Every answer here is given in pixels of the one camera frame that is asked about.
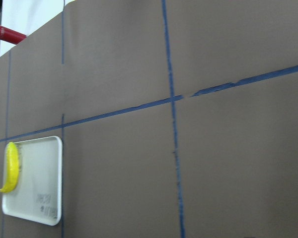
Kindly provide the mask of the white bear tray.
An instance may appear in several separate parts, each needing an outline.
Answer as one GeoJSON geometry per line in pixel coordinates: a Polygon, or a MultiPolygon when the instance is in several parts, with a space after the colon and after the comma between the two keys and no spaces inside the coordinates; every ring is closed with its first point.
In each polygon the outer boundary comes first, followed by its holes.
{"type": "Polygon", "coordinates": [[[54,226],[62,216],[62,140],[49,136],[14,143],[19,152],[19,179],[12,192],[1,193],[2,211],[5,215],[54,226]]]}

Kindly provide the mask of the red cylinder bottle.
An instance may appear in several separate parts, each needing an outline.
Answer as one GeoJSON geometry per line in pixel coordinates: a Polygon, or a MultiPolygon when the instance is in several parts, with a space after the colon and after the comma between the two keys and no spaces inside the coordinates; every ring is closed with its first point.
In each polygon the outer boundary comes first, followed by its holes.
{"type": "Polygon", "coordinates": [[[27,36],[25,34],[0,25],[0,40],[17,45],[26,38],[27,36]]]}

